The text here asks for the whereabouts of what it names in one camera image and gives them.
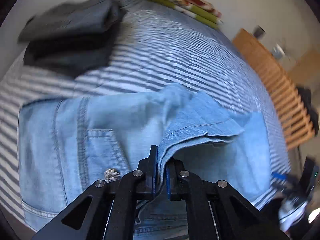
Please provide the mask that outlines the light blue denim jeans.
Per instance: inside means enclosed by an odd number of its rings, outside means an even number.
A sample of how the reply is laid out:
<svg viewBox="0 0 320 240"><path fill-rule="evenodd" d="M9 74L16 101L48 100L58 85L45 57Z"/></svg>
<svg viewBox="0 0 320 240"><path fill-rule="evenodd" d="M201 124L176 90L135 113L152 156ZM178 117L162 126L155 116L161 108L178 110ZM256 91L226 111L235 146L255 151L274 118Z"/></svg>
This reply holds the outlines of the light blue denim jeans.
<svg viewBox="0 0 320 240"><path fill-rule="evenodd" d="M235 114L204 92L43 99L18 116L18 171L25 222L40 230L93 182L115 181L158 147L156 199L140 201L135 239L187 234L182 202L165 192L165 165L183 161L201 179L229 182L254 202L270 186L270 148L260 112Z"/></svg>

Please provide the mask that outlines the blue white striped quilt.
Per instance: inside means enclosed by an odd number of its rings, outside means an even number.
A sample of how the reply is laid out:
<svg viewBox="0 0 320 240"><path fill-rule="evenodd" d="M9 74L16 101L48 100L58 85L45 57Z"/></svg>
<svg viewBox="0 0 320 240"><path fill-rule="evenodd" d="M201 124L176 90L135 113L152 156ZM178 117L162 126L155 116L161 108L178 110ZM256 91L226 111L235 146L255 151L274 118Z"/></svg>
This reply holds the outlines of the blue white striped quilt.
<svg viewBox="0 0 320 240"><path fill-rule="evenodd" d="M127 15L107 67L69 79L25 66L20 53L1 80L1 205L21 222L18 112L23 103L48 96L151 92L180 83L193 92L206 92L233 112L260 111L268 133L271 170L283 173L291 169L272 100L227 37L156 3L124 3Z"/></svg>

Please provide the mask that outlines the dark ceramic vase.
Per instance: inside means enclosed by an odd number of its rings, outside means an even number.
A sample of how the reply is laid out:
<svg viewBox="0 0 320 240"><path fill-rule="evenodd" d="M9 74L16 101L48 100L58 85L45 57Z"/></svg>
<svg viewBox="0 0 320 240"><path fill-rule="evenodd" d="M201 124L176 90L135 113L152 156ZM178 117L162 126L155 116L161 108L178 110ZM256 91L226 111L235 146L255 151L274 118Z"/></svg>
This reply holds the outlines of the dark ceramic vase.
<svg viewBox="0 0 320 240"><path fill-rule="evenodd" d="M262 38L265 35L265 31L264 29L257 25L253 31L253 36L258 40L260 38Z"/></svg>

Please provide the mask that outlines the black folded garment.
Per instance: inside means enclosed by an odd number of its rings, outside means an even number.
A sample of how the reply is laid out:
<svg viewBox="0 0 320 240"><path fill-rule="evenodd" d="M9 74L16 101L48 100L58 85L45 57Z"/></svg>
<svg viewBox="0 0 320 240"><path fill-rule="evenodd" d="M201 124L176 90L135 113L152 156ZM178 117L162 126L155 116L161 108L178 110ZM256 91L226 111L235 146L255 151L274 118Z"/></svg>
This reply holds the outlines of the black folded garment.
<svg viewBox="0 0 320 240"><path fill-rule="evenodd" d="M26 42L23 63L75 78L89 70L106 67L121 22L100 34L71 35Z"/></svg>

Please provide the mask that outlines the wooden slatted headboard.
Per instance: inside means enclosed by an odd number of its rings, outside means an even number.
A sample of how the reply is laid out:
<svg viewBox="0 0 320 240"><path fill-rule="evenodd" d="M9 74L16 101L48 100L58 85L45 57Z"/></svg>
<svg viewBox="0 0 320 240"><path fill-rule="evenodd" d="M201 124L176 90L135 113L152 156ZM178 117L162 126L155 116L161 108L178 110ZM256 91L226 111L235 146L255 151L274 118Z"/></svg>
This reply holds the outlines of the wooden slatted headboard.
<svg viewBox="0 0 320 240"><path fill-rule="evenodd" d="M268 91L291 150L315 136L311 116L286 70L249 32L240 29L232 40Z"/></svg>

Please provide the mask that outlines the grey tweed folded garment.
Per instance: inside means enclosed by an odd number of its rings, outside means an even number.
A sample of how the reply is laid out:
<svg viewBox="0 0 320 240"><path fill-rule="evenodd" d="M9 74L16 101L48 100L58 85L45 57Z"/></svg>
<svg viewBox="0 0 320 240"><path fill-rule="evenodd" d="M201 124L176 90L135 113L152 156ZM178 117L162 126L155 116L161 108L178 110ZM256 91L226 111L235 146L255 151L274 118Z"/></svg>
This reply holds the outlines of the grey tweed folded garment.
<svg viewBox="0 0 320 240"><path fill-rule="evenodd" d="M66 2L35 15L18 36L20 43L82 34L100 34L119 24L126 10L118 0Z"/></svg>

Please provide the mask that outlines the small potted plant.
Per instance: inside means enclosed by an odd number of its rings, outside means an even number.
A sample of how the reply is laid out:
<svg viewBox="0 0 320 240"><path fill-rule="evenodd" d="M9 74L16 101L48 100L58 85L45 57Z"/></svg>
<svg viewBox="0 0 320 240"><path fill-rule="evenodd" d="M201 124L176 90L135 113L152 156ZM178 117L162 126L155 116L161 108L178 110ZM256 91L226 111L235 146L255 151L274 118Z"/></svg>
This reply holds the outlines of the small potted plant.
<svg viewBox="0 0 320 240"><path fill-rule="evenodd" d="M280 60L287 56L287 47L286 40L282 39L280 42L277 42L276 45L272 48L271 54L276 60Z"/></svg>

